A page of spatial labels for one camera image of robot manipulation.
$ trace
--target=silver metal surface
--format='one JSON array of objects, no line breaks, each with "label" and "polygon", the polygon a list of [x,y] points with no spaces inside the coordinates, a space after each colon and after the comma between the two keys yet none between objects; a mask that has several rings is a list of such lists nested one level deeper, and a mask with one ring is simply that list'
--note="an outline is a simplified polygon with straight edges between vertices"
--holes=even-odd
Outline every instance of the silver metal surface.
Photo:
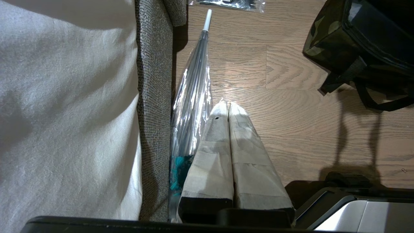
[{"label": "silver metal surface", "polygon": [[414,203],[352,201],[315,230],[361,233],[412,232]]}]

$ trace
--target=white cushion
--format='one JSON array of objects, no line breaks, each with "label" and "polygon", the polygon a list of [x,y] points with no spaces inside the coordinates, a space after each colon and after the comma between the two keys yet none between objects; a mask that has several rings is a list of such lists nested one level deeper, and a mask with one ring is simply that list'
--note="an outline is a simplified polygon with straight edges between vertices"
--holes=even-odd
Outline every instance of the white cushion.
[{"label": "white cushion", "polygon": [[0,227],[39,215],[137,220],[132,0],[0,1]]}]

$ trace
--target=umbrella tip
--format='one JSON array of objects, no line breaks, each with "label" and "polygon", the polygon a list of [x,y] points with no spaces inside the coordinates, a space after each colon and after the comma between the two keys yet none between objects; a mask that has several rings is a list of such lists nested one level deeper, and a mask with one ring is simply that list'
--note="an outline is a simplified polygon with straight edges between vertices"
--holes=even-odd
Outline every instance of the umbrella tip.
[{"label": "umbrella tip", "polygon": [[206,21],[204,22],[204,28],[203,28],[204,31],[208,31],[208,29],[210,28],[211,13],[212,13],[212,10],[208,9]]}]

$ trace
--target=plastic umbrella canopy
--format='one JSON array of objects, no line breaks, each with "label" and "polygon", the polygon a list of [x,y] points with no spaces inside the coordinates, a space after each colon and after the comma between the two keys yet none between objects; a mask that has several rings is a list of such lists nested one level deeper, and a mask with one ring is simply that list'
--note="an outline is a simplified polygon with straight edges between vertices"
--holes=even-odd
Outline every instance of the plastic umbrella canopy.
[{"label": "plastic umbrella canopy", "polygon": [[211,10],[190,54],[173,106],[170,144],[168,219],[176,222],[177,206],[188,170],[211,111],[208,29]]}]

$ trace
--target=sofa arm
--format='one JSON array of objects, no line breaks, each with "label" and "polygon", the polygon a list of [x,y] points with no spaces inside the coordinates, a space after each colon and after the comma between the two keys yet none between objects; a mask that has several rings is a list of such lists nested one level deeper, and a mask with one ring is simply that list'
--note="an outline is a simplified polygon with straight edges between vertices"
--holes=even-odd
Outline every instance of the sofa arm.
[{"label": "sofa arm", "polygon": [[163,0],[173,26],[181,26],[187,22],[187,0]]}]

